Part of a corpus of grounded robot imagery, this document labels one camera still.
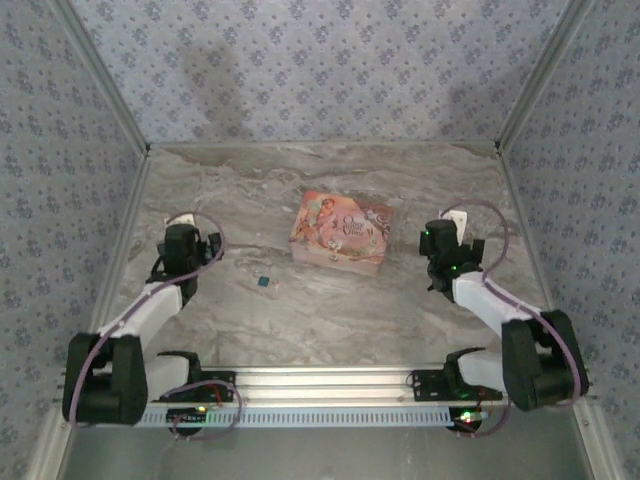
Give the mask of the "pink floral storybook box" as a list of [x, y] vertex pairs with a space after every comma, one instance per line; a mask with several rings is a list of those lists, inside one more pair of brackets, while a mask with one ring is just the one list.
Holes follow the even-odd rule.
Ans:
[[393, 208], [308, 191], [289, 237], [293, 260], [374, 276], [391, 239]]

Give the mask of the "small circuit board with LED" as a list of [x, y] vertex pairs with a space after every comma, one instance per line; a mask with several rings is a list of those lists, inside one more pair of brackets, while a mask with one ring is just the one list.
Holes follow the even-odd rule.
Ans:
[[165, 414], [168, 425], [200, 425], [207, 420], [208, 410], [205, 407], [170, 408]]
[[467, 408], [450, 408], [449, 414], [452, 424], [448, 426], [448, 429], [464, 434], [475, 434], [483, 421], [489, 418], [488, 412]]

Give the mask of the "aluminium side rail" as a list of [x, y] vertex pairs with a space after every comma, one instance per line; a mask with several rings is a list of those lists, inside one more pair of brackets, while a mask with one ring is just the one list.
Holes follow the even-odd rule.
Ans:
[[512, 173], [508, 159], [504, 155], [499, 154], [498, 160], [502, 170], [502, 174], [505, 179], [506, 187], [508, 189], [511, 202], [513, 203], [513, 208], [515, 210], [517, 221], [519, 223], [521, 235], [523, 237], [523, 241], [527, 250], [527, 255], [532, 265], [534, 276], [536, 278], [537, 287], [542, 297], [544, 298], [543, 305], [547, 310], [555, 310], [556, 305], [551, 294], [551, 289], [549, 287], [549, 284], [544, 274], [544, 269], [538, 255], [538, 251], [536, 249], [536, 244], [532, 235], [532, 231], [525, 213], [522, 200], [519, 196], [515, 177]]
[[122, 314], [131, 300], [137, 296], [137, 293], [125, 292], [124, 282], [136, 222], [151, 168], [150, 155], [151, 150], [147, 149], [140, 157], [97, 298], [90, 315], [77, 325], [75, 333], [94, 332], [107, 325], [113, 318]]

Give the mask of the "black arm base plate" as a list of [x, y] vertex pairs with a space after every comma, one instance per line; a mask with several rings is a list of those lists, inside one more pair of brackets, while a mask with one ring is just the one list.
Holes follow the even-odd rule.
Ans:
[[467, 384], [453, 370], [414, 370], [410, 387], [416, 402], [502, 400], [500, 391]]
[[157, 399], [157, 402], [232, 403], [235, 400], [235, 394], [227, 386], [212, 384], [212, 381], [217, 380], [234, 385], [236, 376], [237, 372], [233, 370], [202, 370], [194, 378], [190, 378], [187, 383], [205, 382], [205, 385], [183, 392], [165, 393]]

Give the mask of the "long aluminium base rail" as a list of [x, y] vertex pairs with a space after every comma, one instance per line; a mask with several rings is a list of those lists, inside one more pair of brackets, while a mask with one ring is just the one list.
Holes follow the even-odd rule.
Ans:
[[[473, 369], [472, 376], [463, 379], [472, 386], [482, 386], [500, 391], [502, 400], [416, 402], [410, 387], [410, 374], [414, 370], [453, 370], [444, 364], [429, 364], [418, 369], [401, 367], [205, 367], [202, 370], [233, 370], [237, 372], [236, 383], [226, 384], [213, 380], [212, 384], [227, 386], [243, 399], [249, 407], [393, 407], [396, 405], [433, 404], [462, 407], [474, 403], [502, 405], [510, 400], [523, 403], [520, 391], [508, 390], [502, 383], [499, 363]], [[165, 393], [177, 393], [177, 383], [163, 380], [152, 373], [148, 381], [147, 403], [167, 405], [171, 408], [213, 408], [232, 403], [166, 403], [157, 402]]]

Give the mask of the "aluminium frame post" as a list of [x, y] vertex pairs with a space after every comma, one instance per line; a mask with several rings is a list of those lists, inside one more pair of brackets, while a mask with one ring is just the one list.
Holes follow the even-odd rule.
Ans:
[[70, 0], [46, 0], [46, 2], [88, 69], [96, 87], [104, 97], [127, 140], [138, 153], [146, 158], [149, 144], [74, 6]]
[[595, 3], [596, 0], [567, 0], [565, 8], [555, 26], [550, 30], [543, 49], [494, 141], [494, 147], [499, 156], [506, 155], [513, 146]]

